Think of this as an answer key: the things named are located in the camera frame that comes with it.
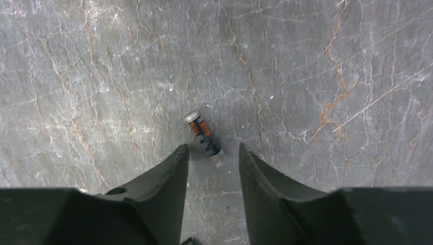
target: gray marble surface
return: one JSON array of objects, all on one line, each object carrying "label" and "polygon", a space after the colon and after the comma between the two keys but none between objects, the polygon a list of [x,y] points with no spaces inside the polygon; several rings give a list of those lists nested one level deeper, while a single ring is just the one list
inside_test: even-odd
[{"label": "gray marble surface", "polygon": [[248,243],[246,142],[317,189],[433,185],[431,0],[0,0],[1,187],[105,192],[193,134],[183,237]]}]

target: silver can lid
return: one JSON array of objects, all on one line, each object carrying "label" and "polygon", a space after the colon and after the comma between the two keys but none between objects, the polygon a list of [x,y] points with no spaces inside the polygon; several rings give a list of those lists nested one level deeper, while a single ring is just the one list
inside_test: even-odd
[{"label": "silver can lid", "polygon": [[188,124],[188,123],[194,121],[194,119],[196,119],[199,116],[200,116],[200,113],[198,111],[195,111],[195,112],[193,112],[190,115],[185,117],[185,122]]}]

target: can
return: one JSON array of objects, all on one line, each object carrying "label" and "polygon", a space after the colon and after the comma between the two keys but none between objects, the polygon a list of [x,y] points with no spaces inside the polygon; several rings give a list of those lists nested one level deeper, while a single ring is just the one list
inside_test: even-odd
[{"label": "can", "polygon": [[221,161],[223,161],[224,151],[200,113],[198,111],[190,113],[185,117],[185,122],[191,126],[209,159],[215,163],[221,163]]}]

